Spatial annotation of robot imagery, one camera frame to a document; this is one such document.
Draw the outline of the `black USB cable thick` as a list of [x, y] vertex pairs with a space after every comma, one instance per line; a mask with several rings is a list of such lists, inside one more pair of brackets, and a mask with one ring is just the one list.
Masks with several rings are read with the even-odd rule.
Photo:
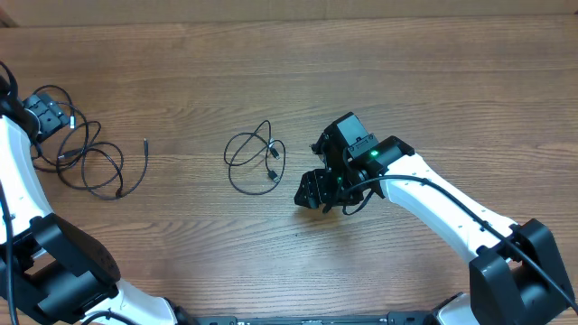
[[[125, 161], [122, 150], [114, 143], [98, 141], [102, 124], [98, 120], [89, 121], [75, 106], [70, 94], [64, 88], [51, 84], [43, 85], [37, 88], [33, 94], [35, 96], [45, 96], [49, 99], [49, 104], [57, 108], [65, 106], [70, 111], [68, 115], [69, 122], [67, 123], [70, 130], [64, 136], [53, 160], [43, 153], [40, 144], [34, 144], [36, 155], [33, 157], [33, 161], [41, 159], [46, 164], [46, 166], [41, 167], [33, 163], [33, 167], [37, 171], [56, 174], [66, 187], [88, 192], [100, 200], [120, 200], [135, 189], [135, 187], [128, 189], [125, 186], [123, 175]], [[84, 136], [80, 146], [65, 150], [67, 142], [81, 130], [84, 131]], [[114, 174], [108, 180], [94, 185], [89, 184], [86, 175], [86, 165], [90, 154], [99, 154], [113, 167]], [[79, 166], [81, 184], [74, 184], [65, 176], [65, 172], [76, 166]]]

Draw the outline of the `black USB cable thin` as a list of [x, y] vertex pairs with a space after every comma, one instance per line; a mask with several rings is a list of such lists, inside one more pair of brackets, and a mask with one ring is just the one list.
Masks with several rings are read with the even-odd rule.
[[253, 131], [232, 135], [223, 150], [228, 182], [248, 196], [263, 196], [284, 179], [287, 151], [283, 141], [273, 137], [269, 120]]

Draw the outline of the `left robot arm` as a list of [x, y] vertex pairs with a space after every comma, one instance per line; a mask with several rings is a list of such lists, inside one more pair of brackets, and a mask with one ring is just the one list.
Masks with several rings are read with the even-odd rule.
[[12, 323], [192, 324], [178, 305], [122, 279], [94, 237], [53, 212], [31, 147], [68, 122], [45, 98], [21, 101], [12, 72], [1, 78], [1, 295]]

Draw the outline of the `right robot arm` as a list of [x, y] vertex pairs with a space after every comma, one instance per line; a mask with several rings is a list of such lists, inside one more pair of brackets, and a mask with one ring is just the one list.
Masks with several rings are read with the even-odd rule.
[[577, 303], [552, 232], [485, 208], [396, 136], [379, 141], [351, 112], [311, 146], [324, 166], [306, 172], [298, 206], [351, 216], [377, 195], [411, 212], [467, 264], [470, 290], [429, 311], [391, 311], [384, 324], [547, 324]]

